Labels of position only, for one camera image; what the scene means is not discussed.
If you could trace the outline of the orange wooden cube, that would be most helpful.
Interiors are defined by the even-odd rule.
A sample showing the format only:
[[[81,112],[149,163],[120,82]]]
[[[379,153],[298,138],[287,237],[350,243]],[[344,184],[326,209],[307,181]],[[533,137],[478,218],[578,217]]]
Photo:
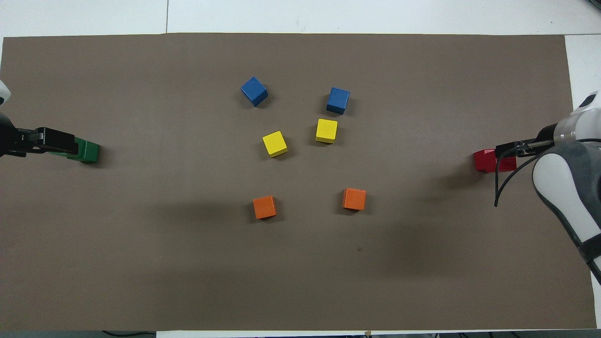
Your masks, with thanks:
[[[366,190],[346,188],[343,191],[343,209],[354,211],[364,210],[366,206],[366,197]]]
[[[255,217],[258,220],[277,215],[275,198],[272,195],[253,199],[253,208]]]

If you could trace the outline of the brown table mat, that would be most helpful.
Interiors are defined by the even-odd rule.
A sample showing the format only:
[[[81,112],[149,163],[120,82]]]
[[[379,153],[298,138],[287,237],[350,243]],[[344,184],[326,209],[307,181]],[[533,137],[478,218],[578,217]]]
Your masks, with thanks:
[[[595,327],[530,169],[499,207],[474,169],[572,111],[563,36],[5,38],[0,70],[15,126],[101,146],[94,165],[0,158],[0,331]]]

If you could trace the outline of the blue wooden cube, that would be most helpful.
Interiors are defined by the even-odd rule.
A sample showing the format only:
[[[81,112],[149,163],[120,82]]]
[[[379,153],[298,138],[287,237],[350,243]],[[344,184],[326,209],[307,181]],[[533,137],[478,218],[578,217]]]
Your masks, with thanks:
[[[333,86],[329,92],[326,111],[343,115],[347,109],[350,91]]]
[[[258,107],[269,95],[268,89],[256,77],[247,80],[240,90],[253,107]]]

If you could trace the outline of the yellow wooden cube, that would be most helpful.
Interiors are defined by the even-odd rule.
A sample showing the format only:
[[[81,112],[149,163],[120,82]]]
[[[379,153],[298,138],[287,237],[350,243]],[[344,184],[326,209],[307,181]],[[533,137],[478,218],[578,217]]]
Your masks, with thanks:
[[[319,118],[317,121],[317,130],[315,140],[320,143],[332,144],[336,141],[339,122]]]
[[[281,131],[276,131],[264,136],[262,141],[271,158],[285,154],[288,151],[287,144]]]

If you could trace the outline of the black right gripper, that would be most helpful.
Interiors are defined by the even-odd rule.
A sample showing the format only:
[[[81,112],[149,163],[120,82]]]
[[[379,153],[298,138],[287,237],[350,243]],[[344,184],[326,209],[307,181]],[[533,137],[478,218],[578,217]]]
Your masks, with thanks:
[[[520,140],[517,143],[504,143],[495,147],[495,157],[505,158],[507,156],[536,156],[541,154],[555,145],[554,138],[543,137]]]

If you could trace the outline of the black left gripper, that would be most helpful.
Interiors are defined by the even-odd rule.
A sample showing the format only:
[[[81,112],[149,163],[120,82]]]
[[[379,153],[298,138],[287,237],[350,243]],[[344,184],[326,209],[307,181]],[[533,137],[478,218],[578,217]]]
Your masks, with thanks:
[[[48,135],[48,128],[17,128],[16,155],[43,154],[54,149],[54,138]],[[59,133],[59,151],[65,154],[78,154],[78,143],[75,135]]]

